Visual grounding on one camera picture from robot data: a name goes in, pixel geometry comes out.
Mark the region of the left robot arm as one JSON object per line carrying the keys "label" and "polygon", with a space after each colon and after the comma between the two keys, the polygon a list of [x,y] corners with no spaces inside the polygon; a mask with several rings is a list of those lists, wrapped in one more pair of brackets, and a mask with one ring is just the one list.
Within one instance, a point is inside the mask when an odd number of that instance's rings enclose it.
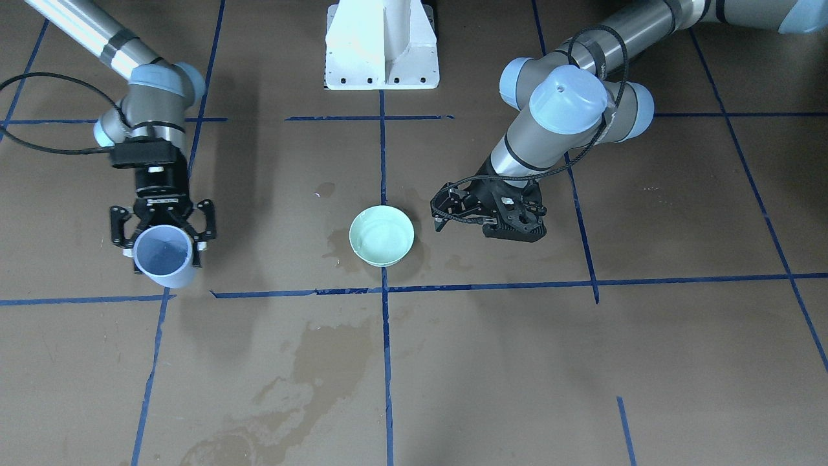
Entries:
{"label": "left robot arm", "polygon": [[481,225],[486,237],[535,242],[546,235],[540,179],[567,170],[594,145],[641,135],[653,95],[629,81],[629,62],[696,23],[731,24],[781,34],[826,27],[825,1],[635,1],[586,27],[540,59],[519,57],[499,91],[517,118],[479,171],[447,183],[431,200],[436,231],[448,222]]}

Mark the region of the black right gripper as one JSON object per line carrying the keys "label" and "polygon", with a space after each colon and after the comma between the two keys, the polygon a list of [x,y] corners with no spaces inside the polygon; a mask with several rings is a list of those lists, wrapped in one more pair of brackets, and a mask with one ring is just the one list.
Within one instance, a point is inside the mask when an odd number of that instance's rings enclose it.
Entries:
{"label": "black right gripper", "polygon": [[[115,247],[131,250],[137,237],[154,225],[184,227],[193,247],[193,265],[200,269],[203,253],[218,236],[215,201],[204,199],[192,203],[186,165],[163,165],[134,169],[135,195],[132,208],[109,207],[110,239]],[[127,222],[139,220],[132,235],[126,234]]]}

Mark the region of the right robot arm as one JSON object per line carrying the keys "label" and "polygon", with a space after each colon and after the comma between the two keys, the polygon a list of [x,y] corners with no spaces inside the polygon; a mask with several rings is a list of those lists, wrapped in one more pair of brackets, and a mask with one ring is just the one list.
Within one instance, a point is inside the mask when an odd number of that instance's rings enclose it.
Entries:
{"label": "right robot arm", "polygon": [[77,44],[127,80],[127,94],[111,102],[93,129],[98,147],[116,169],[132,170],[135,203],[110,210],[111,241],[133,250],[156,225],[183,230],[193,245],[194,266],[217,235],[215,205],[190,198],[186,110],[201,102],[205,79],[195,67],[171,63],[92,1],[32,1],[30,6]]}

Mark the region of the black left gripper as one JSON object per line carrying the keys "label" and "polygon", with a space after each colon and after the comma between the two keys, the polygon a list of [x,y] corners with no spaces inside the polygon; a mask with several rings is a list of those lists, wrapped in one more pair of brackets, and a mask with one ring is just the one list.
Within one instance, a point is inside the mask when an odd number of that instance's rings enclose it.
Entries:
{"label": "black left gripper", "polygon": [[533,243],[547,233],[542,220],[546,207],[536,181],[527,181],[521,188],[493,179],[475,180],[465,189],[447,185],[432,199],[437,232],[454,221],[482,225],[485,237],[505,241]]}

